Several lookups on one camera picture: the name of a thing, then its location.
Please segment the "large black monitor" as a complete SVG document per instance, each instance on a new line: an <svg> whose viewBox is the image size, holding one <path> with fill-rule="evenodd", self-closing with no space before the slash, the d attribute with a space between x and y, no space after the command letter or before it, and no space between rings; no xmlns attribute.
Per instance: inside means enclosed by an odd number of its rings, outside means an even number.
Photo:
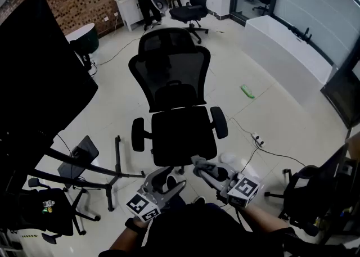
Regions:
<svg viewBox="0 0 360 257"><path fill-rule="evenodd" d="M0 24L0 161L39 162L97 89L47 1L23 1Z"/></svg>

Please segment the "black mesh office chair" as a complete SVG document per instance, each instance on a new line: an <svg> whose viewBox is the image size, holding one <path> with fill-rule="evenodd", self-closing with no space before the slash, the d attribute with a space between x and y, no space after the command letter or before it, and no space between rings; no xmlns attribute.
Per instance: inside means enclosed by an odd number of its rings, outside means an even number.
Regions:
<svg viewBox="0 0 360 257"><path fill-rule="evenodd" d="M152 115L150 132L144 124L144 141L152 142L156 166L183 168L192 156L217 156L218 137L204 99L210 58L186 29L164 28L141 37L138 54L129 61Z"/></svg>

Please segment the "long white counter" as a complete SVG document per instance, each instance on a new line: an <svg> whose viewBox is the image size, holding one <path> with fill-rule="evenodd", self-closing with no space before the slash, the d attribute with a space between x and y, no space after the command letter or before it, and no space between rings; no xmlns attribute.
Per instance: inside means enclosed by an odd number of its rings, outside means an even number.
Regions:
<svg viewBox="0 0 360 257"><path fill-rule="evenodd" d="M332 71L313 47L267 15L246 21L242 50L303 107L313 102Z"/></svg>

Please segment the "black chair armrest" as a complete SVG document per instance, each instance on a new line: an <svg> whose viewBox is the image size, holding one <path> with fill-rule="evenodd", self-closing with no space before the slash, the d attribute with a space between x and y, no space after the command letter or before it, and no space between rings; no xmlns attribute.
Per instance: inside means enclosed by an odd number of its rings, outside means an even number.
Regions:
<svg viewBox="0 0 360 257"><path fill-rule="evenodd" d="M213 119L212 127L215 129L218 139L223 139L228 136L228 126L226 118L220 107L214 106L210 108L210 113Z"/></svg>
<svg viewBox="0 0 360 257"><path fill-rule="evenodd" d="M136 118L132 124L131 141L133 150L136 152L143 152L145 149L144 123L144 118Z"/></svg>

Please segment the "white power strip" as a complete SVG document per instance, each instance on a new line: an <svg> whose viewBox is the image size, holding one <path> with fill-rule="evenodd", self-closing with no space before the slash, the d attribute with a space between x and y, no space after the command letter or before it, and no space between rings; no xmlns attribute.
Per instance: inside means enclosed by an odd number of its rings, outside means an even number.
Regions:
<svg viewBox="0 0 360 257"><path fill-rule="evenodd" d="M265 142L263 141L263 139L260 137L260 135L258 135L257 133L252 133L251 134L252 139L255 142L255 145L257 147L263 148L265 146Z"/></svg>

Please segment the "grey cloth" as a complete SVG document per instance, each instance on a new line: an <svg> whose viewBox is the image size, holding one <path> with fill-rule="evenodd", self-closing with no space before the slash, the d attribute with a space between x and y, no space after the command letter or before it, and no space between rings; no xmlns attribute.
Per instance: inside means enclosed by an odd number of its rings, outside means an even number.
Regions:
<svg viewBox="0 0 360 257"><path fill-rule="evenodd" d="M214 163L208 162L205 158L199 155L192 156L191 161L194 165L193 173L197 177L201 177L200 172L206 172L213 177L218 176L218 168Z"/></svg>

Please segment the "green plastic packet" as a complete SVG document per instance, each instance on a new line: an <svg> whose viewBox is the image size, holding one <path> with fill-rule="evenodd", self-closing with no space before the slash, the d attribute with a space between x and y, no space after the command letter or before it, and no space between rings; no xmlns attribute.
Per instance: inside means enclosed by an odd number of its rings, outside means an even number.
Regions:
<svg viewBox="0 0 360 257"><path fill-rule="evenodd" d="M248 98L251 98L251 99L254 99L254 98L255 98L255 96L253 95L251 89L250 89L248 86L242 85L242 86L240 87L240 89L245 93L245 95L246 95Z"/></svg>

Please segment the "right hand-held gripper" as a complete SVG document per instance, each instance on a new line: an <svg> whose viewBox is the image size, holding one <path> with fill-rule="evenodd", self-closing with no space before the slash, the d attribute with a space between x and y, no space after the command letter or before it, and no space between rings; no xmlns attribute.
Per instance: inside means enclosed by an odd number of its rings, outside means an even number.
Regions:
<svg viewBox="0 0 360 257"><path fill-rule="evenodd" d="M226 163L214 163L210 172L194 170L193 173L202 178L211 188L220 191L218 196L221 201L236 208L247 207L260 187L257 180L237 172Z"/></svg>

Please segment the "person's dark clothing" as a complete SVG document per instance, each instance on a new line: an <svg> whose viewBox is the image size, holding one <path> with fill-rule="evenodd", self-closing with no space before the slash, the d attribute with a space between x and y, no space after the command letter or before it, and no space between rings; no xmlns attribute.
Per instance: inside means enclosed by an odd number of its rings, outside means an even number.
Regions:
<svg viewBox="0 0 360 257"><path fill-rule="evenodd" d="M216 204L186 204L176 196L149 224L141 247L98 257L360 257L360 248L303 241L292 227L247 231Z"/></svg>

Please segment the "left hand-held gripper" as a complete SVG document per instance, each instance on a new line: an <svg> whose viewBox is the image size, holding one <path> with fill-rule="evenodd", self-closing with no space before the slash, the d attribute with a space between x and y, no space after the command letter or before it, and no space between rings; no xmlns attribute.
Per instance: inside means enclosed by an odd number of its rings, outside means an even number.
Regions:
<svg viewBox="0 0 360 257"><path fill-rule="evenodd" d="M171 190L154 194L147 191L163 191L168 175L173 167L161 167L150 173L143 186L125 203L127 209L143 222L149 222L161 214L160 207L164 207L174 196L179 195L186 186L186 180L178 182Z"/></svg>

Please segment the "green round tub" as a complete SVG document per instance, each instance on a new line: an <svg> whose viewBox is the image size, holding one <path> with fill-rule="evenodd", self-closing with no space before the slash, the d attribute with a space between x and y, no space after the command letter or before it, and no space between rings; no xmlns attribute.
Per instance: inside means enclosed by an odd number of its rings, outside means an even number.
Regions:
<svg viewBox="0 0 360 257"><path fill-rule="evenodd" d="M99 47L95 23L89 23L65 36L68 42L77 41L86 53L93 53Z"/></svg>

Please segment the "cluttered dark desk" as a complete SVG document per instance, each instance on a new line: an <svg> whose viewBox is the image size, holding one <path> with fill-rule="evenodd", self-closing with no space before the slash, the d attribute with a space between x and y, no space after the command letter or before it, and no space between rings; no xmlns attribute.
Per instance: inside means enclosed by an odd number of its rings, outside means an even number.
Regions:
<svg viewBox="0 0 360 257"><path fill-rule="evenodd" d="M346 140L348 157L336 174L335 201L328 228L320 240L324 245L333 236L360 237L360 131Z"/></svg>

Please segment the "person's left forearm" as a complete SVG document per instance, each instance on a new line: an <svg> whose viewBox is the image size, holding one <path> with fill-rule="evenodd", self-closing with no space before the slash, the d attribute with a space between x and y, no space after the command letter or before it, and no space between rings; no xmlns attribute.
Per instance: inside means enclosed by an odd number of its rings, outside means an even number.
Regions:
<svg viewBox="0 0 360 257"><path fill-rule="evenodd" d="M133 217L133 219L138 226L148 229L150 222L143 222L138 217ZM111 245L110 250L120 250L127 253L131 252L138 247L141 247L145 235L138 235L129 228L125 227L125 230Z"/></svg>

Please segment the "black framed glass door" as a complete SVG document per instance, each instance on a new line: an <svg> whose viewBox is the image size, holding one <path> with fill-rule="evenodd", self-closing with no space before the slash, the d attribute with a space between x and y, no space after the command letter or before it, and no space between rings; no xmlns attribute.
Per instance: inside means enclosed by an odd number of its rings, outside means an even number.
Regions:
<svg viewBox="0 0 360 257"><path fill-rule="evenodd" d="M347 129L360 123L360 79L353 72L360 61L360 47L321 89Z"/></svg>

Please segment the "black wristband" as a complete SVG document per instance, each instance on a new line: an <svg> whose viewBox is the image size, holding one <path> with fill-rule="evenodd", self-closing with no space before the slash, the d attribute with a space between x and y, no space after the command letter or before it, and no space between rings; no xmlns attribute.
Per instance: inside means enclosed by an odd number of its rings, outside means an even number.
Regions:
<svg viewBox="0 0 360 257"><path fill-rule="evenodd" d="M147 228L138 226L133 218L129 218L125 222L125 226L133 232L137 233L138 235L145 235L147 232Z"/></svg>

